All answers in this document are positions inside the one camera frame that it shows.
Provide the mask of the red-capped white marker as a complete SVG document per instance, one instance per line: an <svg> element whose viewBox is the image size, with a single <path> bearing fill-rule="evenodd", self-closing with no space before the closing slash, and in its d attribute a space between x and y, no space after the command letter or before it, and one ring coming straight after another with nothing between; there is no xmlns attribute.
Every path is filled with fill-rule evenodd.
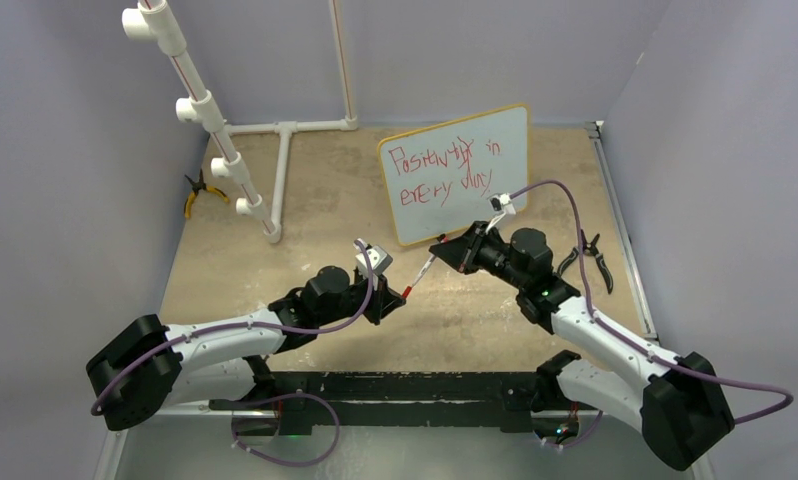
<svg viewBox="0 0 798 480"><path fill-rule="evenodd" d="M428 256L427 260L424 262L423 266L421 267L416 277L408 285L409 289L413 289L424 278L424 276L426 275L426 273L429 271L429 269L432 267L432 265L436 260L437 258L435 255L431 254Z"/></svg>

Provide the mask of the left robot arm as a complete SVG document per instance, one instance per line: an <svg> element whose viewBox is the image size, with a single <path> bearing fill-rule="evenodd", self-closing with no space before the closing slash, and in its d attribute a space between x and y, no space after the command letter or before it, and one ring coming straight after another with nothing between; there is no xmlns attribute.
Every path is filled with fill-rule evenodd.
<svg viewBox="0 0 798 480"><path fill-rule="evenodd" d="M164 406L200 399L262 408L273 382L259 373L259 358L300 348L359 318L377 325L406 302L383 274L327 266L267 307L233 319L165 325L155 314L138 317L86 364L96 395L91 413L120 431Z"/></svg>

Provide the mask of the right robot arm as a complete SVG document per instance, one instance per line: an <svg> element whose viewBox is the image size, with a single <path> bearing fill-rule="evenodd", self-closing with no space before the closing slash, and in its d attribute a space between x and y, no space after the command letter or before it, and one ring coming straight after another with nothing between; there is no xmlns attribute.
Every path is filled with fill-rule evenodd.
<svg viewBox="0 0 798 480"><path fill-rule="evenodd" d="M522 315L601 362L596 368L564 352L536 381L551 407L586 403L639 432L652 453L678 471L688 469L735 428L722 388L705 381L712 364L693 352L681 357L622 328L553 268L543 232L520 228L503 240L477 221L430 253L458 273L484 271L514 287Z"/></svg>

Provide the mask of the yellow-framed whiteboard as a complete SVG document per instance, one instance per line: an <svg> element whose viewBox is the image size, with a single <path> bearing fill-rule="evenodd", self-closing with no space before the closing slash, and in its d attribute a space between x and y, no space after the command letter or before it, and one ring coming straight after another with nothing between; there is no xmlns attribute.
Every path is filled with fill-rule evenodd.
<svg viewBox="0 0 798 480"><path fill-rule="evenodd" d="M492 196L528 185L529 152L525 104L381 140L377 156L398 243L425 242L491 218Z"/></svg>

